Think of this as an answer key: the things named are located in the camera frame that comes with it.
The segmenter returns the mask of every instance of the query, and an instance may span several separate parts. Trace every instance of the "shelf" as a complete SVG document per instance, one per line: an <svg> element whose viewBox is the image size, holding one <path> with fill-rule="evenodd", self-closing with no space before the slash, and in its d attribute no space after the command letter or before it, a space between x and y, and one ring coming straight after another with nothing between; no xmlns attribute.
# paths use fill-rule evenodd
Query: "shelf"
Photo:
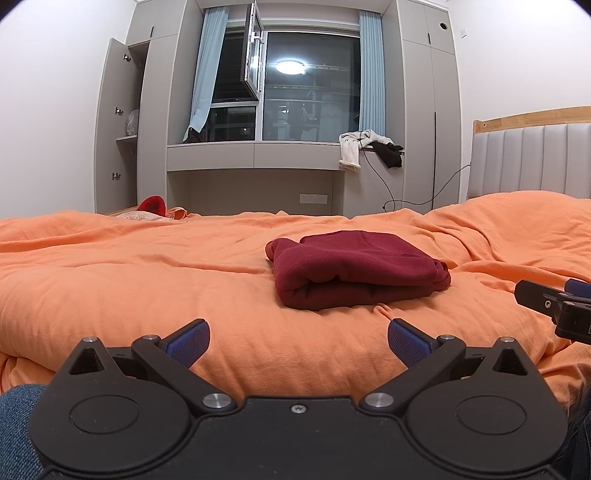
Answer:
<svg viewBox="0 0 591 480"><path fill-rule="evenodd" d="M120 137L115 140L118 145L131 145L136 146L138 144L138 136L137 135L130 135L128 137Z"/></svg>

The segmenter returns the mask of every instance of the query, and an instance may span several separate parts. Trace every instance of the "white towel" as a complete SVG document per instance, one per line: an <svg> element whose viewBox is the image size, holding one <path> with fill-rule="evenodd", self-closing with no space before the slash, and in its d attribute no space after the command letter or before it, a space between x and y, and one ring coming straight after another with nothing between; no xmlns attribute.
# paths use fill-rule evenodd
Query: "white towel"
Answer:
<svg viewBox="0 0 591 480"><path fill-rule="evenodd" d="M340 156L339 165L344 168L359 171L359 150L367 147L371 142L384 144L394 143L388 137L382 137L373 130L363 130L362 132L348 132L339 136Z"/></svg>

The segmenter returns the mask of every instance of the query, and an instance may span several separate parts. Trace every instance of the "blue gripper pad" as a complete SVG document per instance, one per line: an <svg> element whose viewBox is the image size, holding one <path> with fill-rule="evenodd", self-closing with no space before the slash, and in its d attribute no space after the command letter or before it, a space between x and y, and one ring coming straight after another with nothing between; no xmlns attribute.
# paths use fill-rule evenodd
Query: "blue gripper pad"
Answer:
<svg viewBox="0 0 591 480"><path fill-rule="evenodd" d="M167 341L165 352L177 362L190 368L209 347L209 324L205 320L187 325L177 330L164 340Z"/></svg>
<svg viewBox="0 0 591 480"><path fill-rule="evenodd" d="M575 297L583 297L584 299L591 299L591 284L584 281L575 280L571 278L564 284L564 291L570 293Z"/></svg>
<svg viewBox="0 0 591 480"><path fill-rule="evenodd" d="M388 346L401 362L412 367L439 346L437 341L402 319L388 325Z"/></svg>

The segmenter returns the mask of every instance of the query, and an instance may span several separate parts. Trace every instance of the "black cloth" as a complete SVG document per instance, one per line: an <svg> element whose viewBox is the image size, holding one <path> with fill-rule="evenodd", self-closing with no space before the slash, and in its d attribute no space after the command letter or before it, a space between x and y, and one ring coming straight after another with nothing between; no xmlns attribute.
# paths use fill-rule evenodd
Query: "black cloth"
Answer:
<svg viewBox="0 0 591 480"><path fill-rule="evenodd" d="M183 143L204 143L207 140L205 139L205 134L203 132L198 132L193 127L189 127L189 133L187 134L187 139L183 141Z"/></svg>
<svg viewBox="0 0 591 480"><path fill-rule="evenodd" d="M394 145L393 143L380 143L380 142L371 142L369 144L375 152L377 153L378 157L384 162L388 168L402 167L402 156L401 150L403 148L400 145Z"/></svg>

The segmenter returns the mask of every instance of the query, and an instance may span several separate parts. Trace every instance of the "orange bedsheet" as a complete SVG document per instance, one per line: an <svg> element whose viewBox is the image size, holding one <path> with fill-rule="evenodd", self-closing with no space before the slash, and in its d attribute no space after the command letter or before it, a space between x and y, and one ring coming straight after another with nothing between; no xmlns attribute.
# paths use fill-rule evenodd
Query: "orange bedsheet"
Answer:
<svg viewBox="0 0 591 480"><path fill-rule="evenodd" d="M395 233L452 271L452 286L388 306L298 311L280 304L265 244L340 229ZM591 378L591 346L554 336L548 317L518 306L527 278L562 288L591 281L591 200L516 192L419 215L343 217L282 212L134 222L62 212L0 221L0 388L47 382L80 338L129 345L207 319L211 346L193 367L237 398L353 394L404 366L387 326L401 317L468 345L516 337L568 409Z"/></svg>

